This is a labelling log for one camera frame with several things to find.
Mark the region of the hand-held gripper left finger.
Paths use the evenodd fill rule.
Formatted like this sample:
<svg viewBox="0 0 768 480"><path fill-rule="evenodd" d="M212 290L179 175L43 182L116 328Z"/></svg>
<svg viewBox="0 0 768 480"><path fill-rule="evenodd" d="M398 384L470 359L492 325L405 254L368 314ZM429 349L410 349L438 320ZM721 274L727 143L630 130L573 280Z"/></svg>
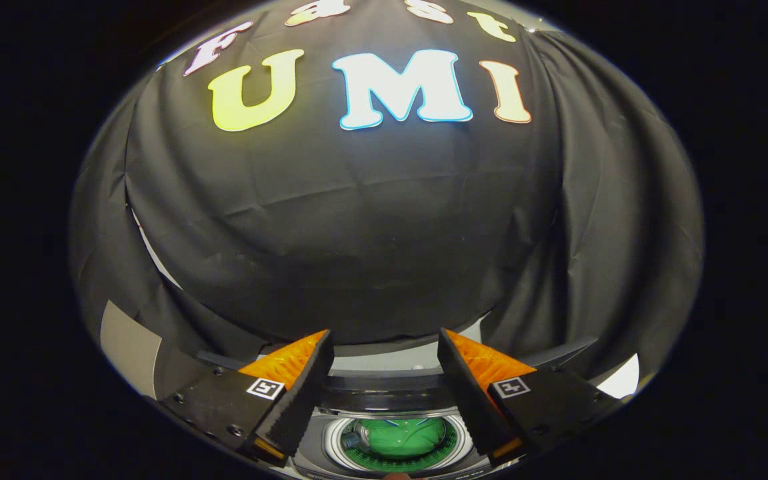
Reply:
<svg viewBox="0 0 768 480"><path fill-rule="evenodd" d="M207 368L159 406L222 449L283 467L301 444L332 364L332 334L322 330L240 369Z"/></svg>

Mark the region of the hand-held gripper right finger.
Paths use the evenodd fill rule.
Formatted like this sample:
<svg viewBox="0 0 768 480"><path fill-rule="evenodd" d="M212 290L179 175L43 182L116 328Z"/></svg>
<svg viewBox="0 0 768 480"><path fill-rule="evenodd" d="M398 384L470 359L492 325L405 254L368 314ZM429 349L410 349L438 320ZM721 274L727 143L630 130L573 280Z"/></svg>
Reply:
<svg viewBox="0 0 768 480"><path fill-rule="evenodd" d="M478 453L498 467L528 461L572 440L622 406L560 367L531 367L440 329L437 358Z"/></svg>

